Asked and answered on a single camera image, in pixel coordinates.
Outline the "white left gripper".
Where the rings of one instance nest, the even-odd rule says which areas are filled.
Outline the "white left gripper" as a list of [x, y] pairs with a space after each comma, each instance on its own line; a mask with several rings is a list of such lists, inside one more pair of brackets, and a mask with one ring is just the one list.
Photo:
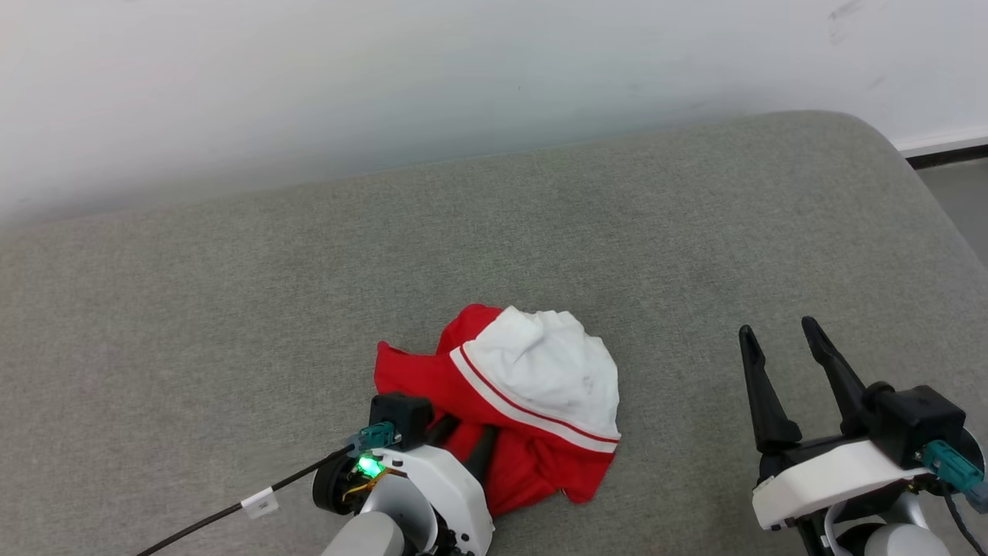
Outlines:
[[393, 520], [406, 553], [486, 555], [490, 549], [495, 527], [483, 488], [499, 429], [484, 425], [462, 464], [445, 450], [459, 425], [456, 416], [442, 415], [428, 429], [426, 446], [377, 448], [357, 457], [355, 471], [367, 478], [360, 513]]

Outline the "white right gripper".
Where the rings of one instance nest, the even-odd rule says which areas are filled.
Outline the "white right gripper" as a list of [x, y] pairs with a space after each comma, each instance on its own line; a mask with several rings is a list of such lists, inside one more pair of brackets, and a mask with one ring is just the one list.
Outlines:
[[[841, 432], [868, 434], [862, 405], [865, 385], [860, 377], [818, 320], [804, 316], [801, 327], [813, 359], [824, 369], [831, 387], [842, 418]], [[829, 509], [834, 504], [928, 472], [922, 467], [902, 468], [871, 440], [846, 441], [836, 436], [819, 441], [816, 447], [826, 448], [822, 453], [776, 471], [773, 457], [783, 456], [792, 449], [804, 456], [800, 426], [787, 418], [766, 373], [766, 356], [748, 324], [739, 330], [739, 346], [756, 451], [766, 458], [765, 467], [769, 470], [753, 490], [753, 510], [762, 529], [783, 527], [787, 520]]]

